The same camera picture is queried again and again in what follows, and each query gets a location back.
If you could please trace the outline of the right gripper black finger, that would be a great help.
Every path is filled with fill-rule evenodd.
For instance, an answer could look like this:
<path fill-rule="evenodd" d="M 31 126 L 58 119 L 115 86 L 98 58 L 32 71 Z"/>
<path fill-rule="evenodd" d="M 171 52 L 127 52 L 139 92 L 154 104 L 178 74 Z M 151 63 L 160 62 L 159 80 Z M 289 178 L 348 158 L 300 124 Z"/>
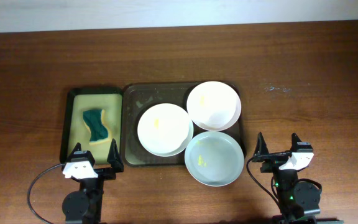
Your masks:
<path fill-rule="evenodd" d="M 297 152 L 299 150 L 299 148 L 300 148 L 300 145 L 298 144 L 299 142 L 301 142 L 301 140 L 298 137 L 298 135 L 296 133 L 292 133 L 291 134 L 291 148 L 290 148 L 291 152 Z"/>
<path fill-rule="evenodd" d="M 254 155 L 255 156 L 264 156 L 269 154 L 266 142 L 264 140 L 263 134 L 261 132 L 257 135 L 257 144 L 255 147 Z"/>

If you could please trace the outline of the green and yellow sponge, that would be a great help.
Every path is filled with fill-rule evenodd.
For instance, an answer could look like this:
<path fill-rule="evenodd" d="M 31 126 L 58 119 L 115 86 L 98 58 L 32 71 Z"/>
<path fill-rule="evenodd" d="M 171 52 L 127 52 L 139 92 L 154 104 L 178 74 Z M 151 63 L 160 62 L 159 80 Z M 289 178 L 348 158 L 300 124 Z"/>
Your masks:
<path fill-rule="evenodd" d="M 111 140 L 111 130 L 105 122 L 106 111 L 92 109 L 83 112 L 83 121 L 90 133 L 89 145 L 102 144 Z"/>

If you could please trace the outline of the light grey plate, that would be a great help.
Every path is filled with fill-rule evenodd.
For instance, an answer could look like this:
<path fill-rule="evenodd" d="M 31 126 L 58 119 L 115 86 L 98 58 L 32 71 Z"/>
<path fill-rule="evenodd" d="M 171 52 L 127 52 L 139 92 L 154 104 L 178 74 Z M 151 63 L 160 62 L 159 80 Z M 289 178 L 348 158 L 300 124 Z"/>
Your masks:
<path fill-rule="evenodd" d="M 195 136 L 185 149 L 185 165 L 190 175 L 210 187 L 234 182 L 244 168 L 244 153 L 230 135 L 207 131 Z"/>

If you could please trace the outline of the white plate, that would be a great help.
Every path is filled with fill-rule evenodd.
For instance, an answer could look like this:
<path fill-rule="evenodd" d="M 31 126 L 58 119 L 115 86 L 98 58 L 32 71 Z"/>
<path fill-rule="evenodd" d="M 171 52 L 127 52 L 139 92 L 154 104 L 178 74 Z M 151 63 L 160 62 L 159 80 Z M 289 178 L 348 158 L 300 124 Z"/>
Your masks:
<path fill-rule="evenodd" d="M 223 131 L 237 122 L 241 101 L 236 91 L 223 82 L 209 81 L 195 86 L 186 101 L 191 120 L 207 131 Z"/>
<path fill-rule="evenodd" d="M 171 157 L 184 151 L 193 133 L 189 114 L 171 103 L 150 107 L 137 125 L 137 135 L 143 148 L 159 157 Z"/>

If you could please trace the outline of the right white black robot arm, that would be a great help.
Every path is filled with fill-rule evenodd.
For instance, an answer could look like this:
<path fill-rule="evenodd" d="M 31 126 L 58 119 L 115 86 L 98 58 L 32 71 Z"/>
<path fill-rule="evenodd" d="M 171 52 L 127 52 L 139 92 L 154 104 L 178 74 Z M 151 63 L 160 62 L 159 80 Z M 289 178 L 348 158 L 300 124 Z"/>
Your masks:
<path fill-rule="evenodd" d="M 262 133 L 257 135 L 253 156 L 248 162 L 260 162 L 261 173 L 273 174 L 268 193 L 280 210 L 272 223 L 316 223 L 321 212 L 322 185 L 311 179 L 300 179 L 298 173 L 307 168 L 314 156 L 312 145 L 302 141 L 296 133 L 291 135 L 291 148 L 270 153 Z"/>

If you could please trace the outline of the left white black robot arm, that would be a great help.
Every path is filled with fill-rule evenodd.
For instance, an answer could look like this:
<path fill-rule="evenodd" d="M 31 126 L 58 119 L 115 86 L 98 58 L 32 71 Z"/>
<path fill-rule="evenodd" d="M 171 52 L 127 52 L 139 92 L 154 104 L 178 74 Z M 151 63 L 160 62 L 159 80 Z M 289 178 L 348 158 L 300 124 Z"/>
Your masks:
<path fill-rule="evenodd" d="M 97 224 L 101 222 L 104 182 L 116 179 L 116 174 L 124 171 L 124 165 L 113 139 L 107 156 L 109 167 L 94 168 L 95 159 L 90 151 L 83 151 L 77 143 L 62 173 L 67 179 L 80 183 L 77 191 L 68 194 L 62 203 L 66 223 Z"/>

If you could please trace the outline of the small black soapy water tray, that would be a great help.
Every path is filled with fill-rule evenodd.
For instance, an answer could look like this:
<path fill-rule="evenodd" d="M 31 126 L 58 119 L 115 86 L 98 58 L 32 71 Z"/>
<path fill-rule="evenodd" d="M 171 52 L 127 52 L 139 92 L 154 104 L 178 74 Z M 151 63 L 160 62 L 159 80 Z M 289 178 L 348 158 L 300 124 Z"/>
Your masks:
<path fill-rule="evenodd" d="M 63 123 L 60 162 L 64 163 L 77 143 L 81 149 L 90 151 L 99 166 L 107 165 L 112 140 L 120 145 L 122 124 L 123 92 L 118 87 L 98 86 L 74 88 L 67 94 L 65 119 Z M 83 112 L 103 110 L 102 123 L 109 136 L 101 142 L 91 143 L 91 132 L 83 120 Z"/>

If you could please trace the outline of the large dark brown tray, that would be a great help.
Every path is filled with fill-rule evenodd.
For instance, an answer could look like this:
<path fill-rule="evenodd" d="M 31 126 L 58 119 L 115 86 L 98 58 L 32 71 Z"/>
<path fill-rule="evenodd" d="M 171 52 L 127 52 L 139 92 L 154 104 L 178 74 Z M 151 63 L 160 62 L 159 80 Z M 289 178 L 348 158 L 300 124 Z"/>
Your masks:
<path fill-rule="evenodd" d="M 171 103 L 186 109 L 191 90 L 200 82 L 136 83 L 126 87 L 123 94 L 121 146 L 122 160 L 129 166 L 174 166 L 185 163 L 185 153 L 169 157 L 151 154 L 140 143 L 137 134 L 138 122 L 150 107 Z"/>

